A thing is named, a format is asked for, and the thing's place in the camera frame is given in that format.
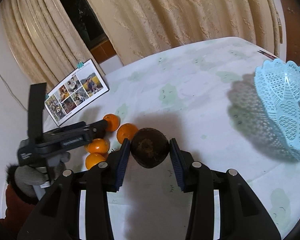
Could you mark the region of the grey gloved left hand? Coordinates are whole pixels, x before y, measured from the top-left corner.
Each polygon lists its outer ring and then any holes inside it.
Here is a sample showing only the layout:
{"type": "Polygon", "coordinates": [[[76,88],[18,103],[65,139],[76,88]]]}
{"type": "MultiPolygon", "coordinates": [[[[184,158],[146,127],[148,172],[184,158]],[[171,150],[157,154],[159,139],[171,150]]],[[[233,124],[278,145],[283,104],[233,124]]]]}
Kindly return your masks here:
{"type": "Polygon", "coordinates": [[[40,186],[47,181],[46,174],[31,166],[9,165],[6,169],[6,204],[17,201],[36,205],[37,195],[33,186],[40,186]]]}

